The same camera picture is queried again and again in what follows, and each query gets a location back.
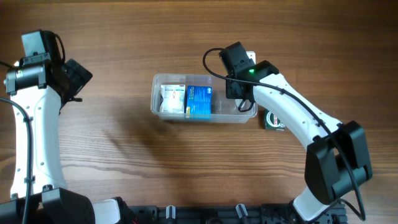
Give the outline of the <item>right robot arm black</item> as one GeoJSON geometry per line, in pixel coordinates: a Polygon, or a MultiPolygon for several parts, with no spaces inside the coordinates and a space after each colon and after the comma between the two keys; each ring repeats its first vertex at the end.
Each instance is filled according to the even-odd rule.
{"type": "Polygon", "coordinates": [[[227,71],[226,96],[269,110],[296,136],[306,151],[305,190],[292,201],[292,221],[311,223],[349,192],[356,195],[357,216],[366,219],[359,186],[373,176],[364,129],[342,123],[306,100],[267,60],[255,63],[240,42],[219,49],[227,71]]]}

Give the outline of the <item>blue medicine box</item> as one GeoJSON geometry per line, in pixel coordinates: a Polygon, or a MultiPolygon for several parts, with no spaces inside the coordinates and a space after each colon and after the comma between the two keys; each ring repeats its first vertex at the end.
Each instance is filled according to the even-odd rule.
{"type": "Polygon", "coordinates": [[[210,119],[213,89],[211,86],[193,86],[187,88],[185,114],[190,119],[210,119]]]}

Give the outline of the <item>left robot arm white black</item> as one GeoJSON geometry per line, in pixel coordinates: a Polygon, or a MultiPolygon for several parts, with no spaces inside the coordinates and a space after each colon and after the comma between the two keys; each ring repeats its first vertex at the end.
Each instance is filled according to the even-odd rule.
{"type": "Polygon", "coordinates": [[[78,100],[92,74],[66,59],[61,38],[48,30],[22,35],[25,57],[4,79],[16,122],[16,169],[2,223],[131,223],[121,198],[92,202],[68,190],[60,164],[61,109],[78,100]]]}

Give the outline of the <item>green round tin box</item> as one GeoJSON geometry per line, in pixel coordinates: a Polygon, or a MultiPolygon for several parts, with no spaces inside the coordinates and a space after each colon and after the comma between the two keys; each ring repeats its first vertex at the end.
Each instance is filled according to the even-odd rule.
{"type": "Polygon", "coordinates": [[[285,130],[285,124],[283,124],[280,119],[269,110],[264,110],[264,127],[265,129],[276,131],[285,130]]]}

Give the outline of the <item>white medicine box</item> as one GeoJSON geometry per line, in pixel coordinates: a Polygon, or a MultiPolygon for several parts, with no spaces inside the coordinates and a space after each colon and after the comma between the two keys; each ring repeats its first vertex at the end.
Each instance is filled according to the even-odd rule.
{"type": "Polygon", "coordinates": [[[185,112],[185,85],[160,86],[160,112],[178,114],[185,112]]]}

